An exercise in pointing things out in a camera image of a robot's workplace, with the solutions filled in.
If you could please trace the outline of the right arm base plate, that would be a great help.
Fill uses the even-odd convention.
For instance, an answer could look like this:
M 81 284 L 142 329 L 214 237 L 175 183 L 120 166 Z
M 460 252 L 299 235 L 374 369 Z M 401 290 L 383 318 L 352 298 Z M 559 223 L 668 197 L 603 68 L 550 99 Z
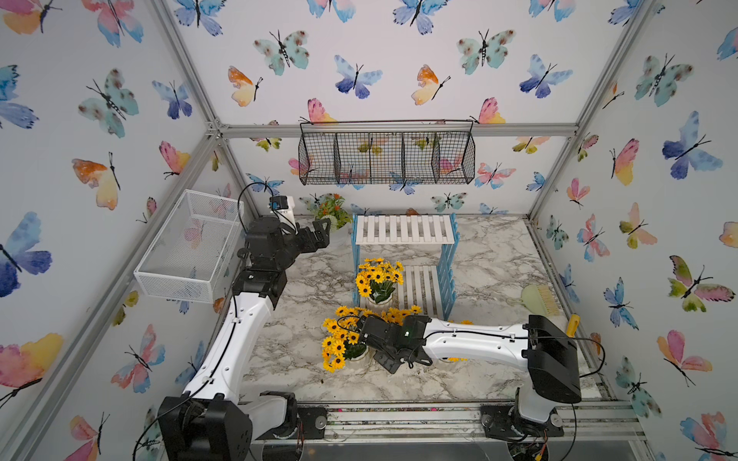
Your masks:
M 483 405 L 480 408 L 480 424 L 484 436 L 504 442 L 522 442 L 529 437 L 563 437 L 564 429 L 552 423 L 553 417 L 558 417 L 555 410 L 547 422 L 531 422 L 519 416 L 511 403 L 509 405 Z

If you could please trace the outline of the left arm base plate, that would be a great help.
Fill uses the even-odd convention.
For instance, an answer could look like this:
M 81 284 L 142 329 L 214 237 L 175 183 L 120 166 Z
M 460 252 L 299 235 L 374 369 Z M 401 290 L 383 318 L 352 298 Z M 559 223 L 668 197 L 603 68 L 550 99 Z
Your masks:
M 259 436 L 259 441 L 323 440 L 328 426 L 328 409 L 324 406 L 299 405 L 294 422 L 284 428 L 273 428 Z

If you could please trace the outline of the sunflower pot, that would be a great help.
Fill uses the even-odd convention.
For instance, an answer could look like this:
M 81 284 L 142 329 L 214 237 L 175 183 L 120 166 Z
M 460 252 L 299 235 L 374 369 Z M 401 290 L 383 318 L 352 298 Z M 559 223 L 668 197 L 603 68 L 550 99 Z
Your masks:
M 321 353 L 325 371 L 334 373 L 366 357 L 368 347 L 359 335 L 359 321 L 366 313 L 357 307 L 339 307 L 334 317 L 324 320 L 326 336 L 321 342 Z
M 396 289 L 404 284 L 405 266 L 401 261 L 391 262 L 377 257 L 365 259 L 357 267 L 355 283 L 359 297 L 372 305 L 389 301 Z
M 422 307 L 419 307 L 418 305 L 413 305 L 409 309 L 399 309 L 395 307 L 390 307 L 388 310 L 384 311 L 381 314 L 382 320 L 385 320 L 386 322 L 390 324 L 396 324 L 401 325 L 405 321 L 405 318 L 412 316 L 412 315 L 420 315 L 423 313 Z
M 456 323 L 459 323 L 459 324 L 462 324 L 462 325 L 469 325 L 469 326 L 474 325 L 473 322 L 468 321 L 468 320 L 463 320 L 463 321 L 459 321 L 459 322 L 456 322 Z M 458 358 L 458 357 L 443 357 L 441 360 L 444 363 L 460 363 L 460 362 L 466 362 L 466 361 L 468 361 L 467 358 Z

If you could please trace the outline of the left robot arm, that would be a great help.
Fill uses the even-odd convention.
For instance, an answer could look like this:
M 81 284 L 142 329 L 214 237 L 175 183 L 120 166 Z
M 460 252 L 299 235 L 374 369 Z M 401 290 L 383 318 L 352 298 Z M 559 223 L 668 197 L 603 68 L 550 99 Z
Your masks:
M 241 403 L 239 390 L 261 330 L 286 288 L 286 271 L 299 255 L 330 244 L 332 223 L 309 227 L 265 216 L 249 224 L 238 256 L 232 297 L 220 332 L 195 376 L 179 397 L 159 408 L 165 452 L 170 460 L 243 460 L 261 436 L 291 438 L 300 429 L 292 393 L 266 391 Z

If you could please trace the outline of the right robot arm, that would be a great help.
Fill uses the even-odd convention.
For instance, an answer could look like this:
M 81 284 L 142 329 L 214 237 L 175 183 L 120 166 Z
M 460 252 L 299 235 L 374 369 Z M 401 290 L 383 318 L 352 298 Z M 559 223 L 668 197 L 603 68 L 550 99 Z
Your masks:
M 374 349 L 375 360 L 394 374 L 406 365 L 432 366 L 461 358 L 502 363 L 526 371 L 529 383 L 518 390 L 515 415 L 545 424 L 557 405 L 582 401 L 578 346 L 547 317 L 531 314 L 524 324 L 501 327 L 451 323 L 411 315 L 402 324 L 376 316 L 357 321 L 359 341 Z

